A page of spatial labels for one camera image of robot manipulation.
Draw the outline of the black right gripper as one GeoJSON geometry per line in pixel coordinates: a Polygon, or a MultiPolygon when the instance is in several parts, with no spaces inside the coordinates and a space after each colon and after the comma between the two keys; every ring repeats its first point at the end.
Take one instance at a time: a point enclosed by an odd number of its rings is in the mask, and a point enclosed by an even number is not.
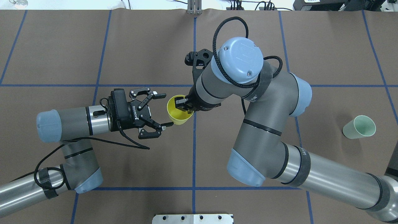
{"type": "Polygon", "coordinates": [[[210,104],[205,102],[197,93],[196,88],[192,87],[189,94],[185,97],[176,97],[174,99],[175,108],[184,111],[210,111],[213,108],[221,106],[221,103],[210,104]]]}

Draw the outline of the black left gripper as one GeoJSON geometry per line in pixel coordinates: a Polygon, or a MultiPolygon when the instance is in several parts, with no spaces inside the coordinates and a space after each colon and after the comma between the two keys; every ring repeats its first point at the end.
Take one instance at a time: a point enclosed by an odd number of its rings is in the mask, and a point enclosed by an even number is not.
{"type": "Polygon", "coordinates": [[[139,128],[139,139],[158,138],[161,136],[162,131],[165,131],[167,127],[174,125],[173,122],[159,124],[151,119],[150,109],[147,105],[152,99],[155,100],[165,98],[165,93],[157,93],[156,91],[151,91],[149,87],[142,87],[130,90],[129,96],[132,101],[127,102],[128,112],[130,114],[130,118],[127,122],[127,128],[139,128]],[[141,95],[146,95],[146,98],[143,101],[137,100],[137,97],[141,95]],[[143,128],[145,126],[152,128],[154,131],[146,131],[143,128]]]}

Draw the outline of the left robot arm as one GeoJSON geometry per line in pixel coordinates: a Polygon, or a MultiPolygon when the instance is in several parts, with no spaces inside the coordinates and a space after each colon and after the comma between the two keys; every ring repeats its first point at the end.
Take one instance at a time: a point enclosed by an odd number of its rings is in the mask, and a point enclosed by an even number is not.
{"type": "Polygon", "coordinates": [[[131,100],[127,101],[125,90],[115,88],[99,105],[39,113],[39,138],[59,146],[44,156],[32,172],[1,186],[1,218],[67,190],[82,194],[100,186],[103,176],[91,141],[149,149],[128,137],[125,130],[138,129],[139,139],[154,139],[173,126],[173,122],[154,121],[148,106],[151,100],[165,98],[165,93],[142,87],[130,90],[129,96],[131,100]]]}

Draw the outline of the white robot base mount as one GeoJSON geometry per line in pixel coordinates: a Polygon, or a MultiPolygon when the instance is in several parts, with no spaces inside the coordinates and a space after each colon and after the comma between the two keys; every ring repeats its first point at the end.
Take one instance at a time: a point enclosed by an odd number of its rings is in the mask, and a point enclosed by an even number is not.
{"type": "Polygon", "coordinates": [[[234,224],[233,214],[159,214],[152,224],[234,224]]]}

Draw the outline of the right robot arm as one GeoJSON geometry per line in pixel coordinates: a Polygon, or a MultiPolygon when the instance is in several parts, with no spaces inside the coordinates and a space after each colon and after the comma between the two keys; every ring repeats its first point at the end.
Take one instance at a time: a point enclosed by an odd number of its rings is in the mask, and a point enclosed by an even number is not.
{"type": "Polygon", "coordinates": [[[191,114],[209,111],[231,95],[249,101],[227,170],[260,187],[266,178],[341,201],[386,223],[397,223],[397,178],[351,169],[281,141],[287,119],[301,115],[312,99],[310,85],[270,65],[256,44],[233,37],[213,54],[190,92],[172,106],[191,114]]]}

